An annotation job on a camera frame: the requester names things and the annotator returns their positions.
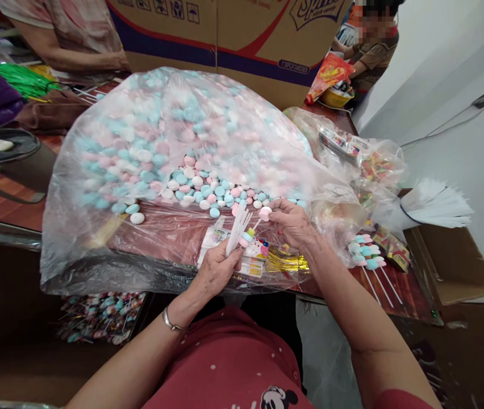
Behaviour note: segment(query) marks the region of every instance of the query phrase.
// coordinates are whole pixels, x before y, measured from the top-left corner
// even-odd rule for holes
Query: white wall
[[[484,9],[478,5],[377,110],[361,134],[399,144],[415,140],[483,93]],[[457,121],[476,112],[471,108]],[[484,256],[484,113],[406,149],[406,161],[411,171],[406,186],[427,176],[455,184],[465,193],[475,210],[470,231]]]
[[[399,8],[399,44],[389,68],[354,112],[356,127],[363,129],[438,46],[460,33],[484,26],[482,0],[407,0]]]

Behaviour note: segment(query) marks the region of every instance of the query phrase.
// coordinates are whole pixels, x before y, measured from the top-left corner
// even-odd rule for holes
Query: silver bracelet
[[[183,328],[183,327],[179,327],[177,325],[172,325],[170,323],[170,320],[168,319],[168,313],[167,313],[167,309],[168,309],[168,306],[164,309],[164,311],[162,312],[162,320],[164,321],[164,323],[166,324],[166,326],[168,328],[170,328],[172,331],[182,331],[182,332],[187,332],[189,329],[188,328]]]

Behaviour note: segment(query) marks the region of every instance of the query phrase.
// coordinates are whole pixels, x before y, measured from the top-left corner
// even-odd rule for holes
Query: table
[[[99,91],[109,92],[117,84],[118,83],[112,81],[109,84],[100,87]],[[328,117],[344,131],[357,134],[355,126],[347,112],[333,111],[318,104],[313,106],[308,106],[305,104],[303,105],[303,108],[315,114]],[[44,143],[48,144],[55,152],[60,150],[60,137],[41,136],[40,139]],[[17,183],[8,180],[7,178],[0,177],[0,187],[23,198],[30,198],[32,196],[32,192],[29,189],[19,186]],[[18,204],[0,197],[0,223],[30,229],[35,232],[41,232],[41,221],[43,218],[44,209],[45,201],[38,204]],[[121,227],[121,230],[118,233],[126,234],[127,231],[124,230],[125,228]],[[382,307],[388,314],[417,319],[429,323],[438,322],[432,313],[432,303],[431,297],[429,296],[429,291],[425,288],[425,286],[419,285],[415,274],[403,274],[397,271],[390,264],[385,267],[385,271],[392,284],[395,286],[396,291],[402,297],[403,305],[399,304],[395,298],[395,295],[391,291],[391,288],[389,288],[389,285],[384,280],[384,277],[381,277],[381,281],[383,281],[383,285],[385,286],[386,291],[394,304],[393,308],[388,304],[376,277],[371,273],[369,278],[379,296]],[[367,291],[372,293],[369,283],[361,268],[352,269],[351,273],[359,281],[359,283],[367,289]],[[313,279],[304,282],[300,286],[292,288],[291,291],[295,291],[301,298],[308,301],[323,303],[321,293]]]

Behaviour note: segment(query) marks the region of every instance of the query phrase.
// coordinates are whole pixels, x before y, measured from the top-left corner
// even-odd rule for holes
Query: person
[[[367,1],[356,11],[355,22],[359,26],[362,42],[351,47],[342,45],[334,38],[331,48],[344,54],[356,70],[350,75],[354,98],[346,108],[357,107],[370,89],[382,77],[397,49],[399,31],[394,18],[405,0]]]
[[[59,81],[130,71],[105,0],[0,0],[0,10]]]
[[[270,204],[270,224],[300,249],[352,349],[365,409],[440,409],[392,321],[286,199]],[[93,375],[68,403],[80,408],[310,408],[293,352],[276,334],[228,306],[191,325],[240,263],[227,241],[208,250],[189,289]]]

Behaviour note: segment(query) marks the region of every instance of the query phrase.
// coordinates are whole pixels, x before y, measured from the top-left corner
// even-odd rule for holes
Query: shirt
[[[235,306],[193,324],[164,383],[143,409],[309,409],[297,359],[276,334]],[[375,409],[431,409],[403,391],[386,391]]]
[[[0,0],[0,10],[10,19],[54,30],[64,49],[93,54],[122,49],[105,0]],[[81,79],[51,71],[61,80]]]
[[[382,77],[386,68],[390,65],[398,42],[399,32],[397,27],[393,27],[390,36],[383,43],[359,43],[352,46],[354,56],[350,60],[350,64],[353,65],[361,61],[366,67],[365,71],[352,79],[352,87],[356,92],[353,98],[354,102],[361,102],[367,92]]]

